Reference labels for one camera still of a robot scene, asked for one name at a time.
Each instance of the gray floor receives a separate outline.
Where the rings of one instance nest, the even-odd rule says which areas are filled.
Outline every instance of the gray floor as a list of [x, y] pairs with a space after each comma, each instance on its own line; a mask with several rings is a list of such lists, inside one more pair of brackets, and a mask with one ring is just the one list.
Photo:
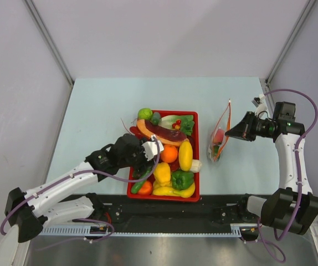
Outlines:
[[[263, 228], [263, 232], [266, 239], [273, 239], [271, 228]], [[25, 265], [280, 265], [268, 255], [262, 243], [244, 245], [237, 238], [112, 237], [91, 245], [78, 240], [36, 251], [64, 239], [34, 239]], [[278, 244], [287, 257], [284, 265], [318, 265], [318, 256], [310, 232], [304, 236], [288, 234]]]

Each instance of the light blue tabletop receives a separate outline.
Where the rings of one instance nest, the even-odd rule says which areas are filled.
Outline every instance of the light blue tabletop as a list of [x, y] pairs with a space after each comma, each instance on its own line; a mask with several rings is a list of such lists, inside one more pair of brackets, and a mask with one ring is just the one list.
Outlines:
[[[262, 93], [258, 78], [77, 79], [55, 148], [47, 182], [126, 133], [140, 108], [196, 111], [199, 127], [200, 194], [271, 194], [279, 185], [278, 155], [272, 139], [230, 138], [219, 162], [207, 158], [208, 138], [232, 100], [232, 126]], [[128, 178], [129, 169], [117, 174]], [[110, 178], [77, 191], [126, 194], [127, 183]]]

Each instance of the produce inside bag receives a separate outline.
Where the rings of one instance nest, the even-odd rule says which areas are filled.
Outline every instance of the produce inside bag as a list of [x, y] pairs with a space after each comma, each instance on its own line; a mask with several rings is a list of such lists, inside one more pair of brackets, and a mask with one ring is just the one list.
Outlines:
[[212, 162], [217, 162], [219, 160], [223, 148], [229, 139], [229, 137], [225, 136], [224, 134], [230, 130], [230, 104], [231, 101], [229, 99], [228, 106], [225, 109], [223, 115], [219, 118], [208, 142], [207, 155]]

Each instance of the purple cable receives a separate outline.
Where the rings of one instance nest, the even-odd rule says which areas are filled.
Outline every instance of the purple cable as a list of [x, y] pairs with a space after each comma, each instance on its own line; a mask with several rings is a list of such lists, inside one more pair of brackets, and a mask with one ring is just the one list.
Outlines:
[[[261, 229], [260, 229], [260, 218], [258, 218], [258, 231], [259, 231], [259, 235], [261, 237], [260, 240], [257, 240], [257, 241], [246, 241], [243, 237], [241, 237], [241, 240], [243, 240], [243, 241], [245, 241], [247, 243], [263, 243], [265, 249], [268, 251], [270, 256], [273, 257], [273, 259], [275, 261], [277, 261], [279, 263], [285, 263], [286, 262], [286, 255], [282, 251], [282, 249], [278, 245], [276, 245], [275, 243], [264, 239], [263, 234], [261, 233]], [[283, 256], [283, 259], [281, 260], [281, 259], [277, 258], [277, 256], [274, 253], [272, 253], [272, 251], [269, 249], [268, 245], [274, 246], [281, 253], [281, 255]]]
[[[137, 182], [141, 182], [141, 181], [144, 181], [146, 179], [148, 179], [153, 173], [154, 173], [154, 170], [155, 168], [157, 167], [158, 163], [159, 163], [159, 154], [160, 154], [160, 146], [159, 146], [159, 142], [158, 140], [156, 139], [156, 137], [154, 137], [154, 141], [155, 141], [155, 144], [157, 145], [157, 159], [155, 160], [155, 164], [153, 165], [153, 168], [152, 170], [150, 171], [150, 173], [146, 176], [146, 177], [143, 177], [141, 179], [138, 179], [138, 180], [128, 180], [128, 179], [124, 179], [124, 178], [120, 178], [120, 177], [117, 177], [117, 176], [113, 176], [113, 175], [110, 175], [109, 173], [106, 173], [106, 172], [102, 172], [102, 171], [99, 171], [99, 170], [82, 170], [82, 171], [79, 171], [79, 172], [76, 172], [73, 174], [73, 176], [77, 176], [77, 175], [81, 175], [81, 174], [84, 174], [84, 173], [99, 173], [101, 175], [104, 175], [104, 176], [107, 176], [107, 177], [111, 177], [115, 180], [119, 180], [119, 181], [122, 181], [122, 182], [127, 182], [127, 183], [137, 183]], [[49, 185], [48, 187], [45, 187], [43, 188], [42, 190], [40, 190], [39, 192], [37, 192], [37, 195], [40, 195], [42, 194], [43, 192], [51, 189], [52, 187], [55, 187], [56, 185], [64, 182], [65, 180], [68, 180], [70, 179], [71, 177], [70, 176], [65, 176], [63, 177], [62, 179], [54, 182], [53, 184]], [[8, 215], [6, 215], [5, 219], [3, 220], [1, 226], [0, 226], [0, 233], [5, 236], [6, 235], [6, 232], [4, 231], [4, 227], [5, 227], [5, 224], [8, 222], [8, 220], [10, 219], [11, 216], [14, 215], [14, 213], [16, 213], [24, 204], [26, 204], [27, 202], [29, 202], [30, 200], [32, 200], [33, 198], [35, 198], [34, 195], [26, 198], [25, 200], [23, 200], [21, 203], [19, 203], [18, 205], [16, 205], [15, 208], [13, 208], [9, 213]]]
[[311, 126], [304, 132], [303, 135], [301, 135], [299, 137], [299, 139], [297, 140], [296, 145], [294, 147], [294, 149], [295, 149], [294, 152], [295, 152], [295, 156], [296, 156], [296, 164], [297, 164], [297, 176], [298, 176], [297, 201], [296, 201], [296, 205], [294, 207], [293, 213], [291, 215], [290, 221], [288, 222], [286, 228], [283, 230], [282, 234], [280, 236], [278, 236], [277, 235], [277, 230], [274, 229], [274, 234], [275, 234], [275, 238], [276, 238], [277, 241], [282, 240], [286, 236], [286, 234], [288, 233], [288, 230], [291, 228], [291, 225], [293, 224], [293, 221], [296, 218], [299, 206], [301, 204], [301, 199], [302, 199], [302, 184], [301, 184], [301, 182], [302, 182], [302, 172], [301, 172], [301, 162], [300, 162], [300, 158], [299, 158], [298, 147], [299, 147], [299, 143], [302, 141], [302, 139], [305, 138], [305, 136], [309, 133], [309, 131], [311, 131], [312, 128], [315, 126], [316, 121], [318, 119], [318, 108], [317, 108], [315, 102], [308, 95], [306, 95], [304, 93], [301, 93], [300, 91], [291, 90], [291, 89], [278, 89], [278, 90], [272, 90], [272, 91], [270, 91], [268, 93], [265, 93], [265, 96], [267, 96], [267, 95], [269, 95], [271, 93], [277, 93], [279, 91], [288, 91], [288, 92], [291, 92], [291, 93], [297, 93], [297, 94], [302, 95], [303, 97], [307, 98], [308, 101], [311, 102], [313, 107], [314, 107], [315, 116], [314, 116], [314, 120], [313, 120], [313, 123], [311, 124]]
[[[104, 223], [105, 225], [107, 225], [108, 227], [111, 227], [112, 231], [111, 233], [101, 237], [101, 238], [98, 238], [98, 239], [93, 239], [93, 240], [89, 240], [90, 243], [96, 243], [96, 242], [99, 242], [99, 241], [102, 241], [102, 240], [106, 240], [108, 239], [113, 233], [115, 233], [115, 228], [114, 226], [111, 224], [111, 223], [107, 223], [107, 222], [104, 222], [104, 221], [98, 221], [98, 220], [93, 220], [93, 219], [78, 219], [80, 221], [84, 221], [84, 222], [90, 222], [90, 223]], [[48, 245], [46, 247], [43, 247], [43, 248], [38, 248], [36, 249], [36, 251], [43, 251], [45, 249], [49, 249], [49, 248], [53, 248], [57, 245], [60, 245], [60, 244], [64, 244], [66, 242], [70, 242], [70, 241], [74, 241], [74, 240], [86, 240], [84, 239], [84, 237], [72, 237], [72, 238], [68, 238], [66, 240], [63, 240], [63, 241], [59, 241], [57, 243], [54, 243], [54, 244], [51, 244], [51, 245]]]

